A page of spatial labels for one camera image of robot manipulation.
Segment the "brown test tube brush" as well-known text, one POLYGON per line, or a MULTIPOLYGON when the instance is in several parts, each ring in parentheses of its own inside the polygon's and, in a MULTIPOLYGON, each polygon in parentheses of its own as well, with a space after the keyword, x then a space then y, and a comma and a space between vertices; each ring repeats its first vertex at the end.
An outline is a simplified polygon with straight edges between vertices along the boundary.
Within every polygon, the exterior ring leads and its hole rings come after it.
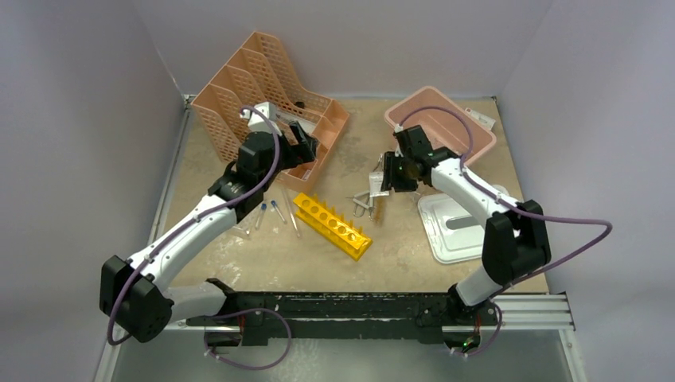
POLYGON ((369 219, 372 222, 377 222, 380 219, 381 203, 381 197, 372 197, 369 199, 369 219))

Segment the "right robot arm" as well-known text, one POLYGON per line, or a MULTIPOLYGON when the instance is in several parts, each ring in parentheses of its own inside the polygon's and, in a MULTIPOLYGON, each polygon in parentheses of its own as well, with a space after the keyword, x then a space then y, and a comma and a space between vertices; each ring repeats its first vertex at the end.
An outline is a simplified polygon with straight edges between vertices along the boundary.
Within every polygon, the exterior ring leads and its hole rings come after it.
POLYGON ((448 316, 465 324, 478 305, 550 262, 545 223, 533 217, 542 208, 499 193, 465 167, 460 155, 433 148, 421 126, 398 128, 393 135, 398 149, 384 154, 381 188, 411 192, 419 183, 428 185, 459 203, 484 230, 481 266, 449 290, 448 316))

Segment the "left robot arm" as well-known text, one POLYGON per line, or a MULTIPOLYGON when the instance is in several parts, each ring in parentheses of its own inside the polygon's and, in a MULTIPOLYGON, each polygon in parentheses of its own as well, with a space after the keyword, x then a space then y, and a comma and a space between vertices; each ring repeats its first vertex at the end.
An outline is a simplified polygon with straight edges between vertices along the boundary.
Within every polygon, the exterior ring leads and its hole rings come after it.
POLYGON ((289 127, 295 144, 284 133, 267 128, 249 133, 236 158, 190 214, 127 259, 113 255, 103 263, 99 308, 109 318, 109 345, 131 337, 148 342, 176 321, 178 302, 165 292, 180 270, 260 205, 279 173, 317 159, 318 139, 297 122, 289 127))

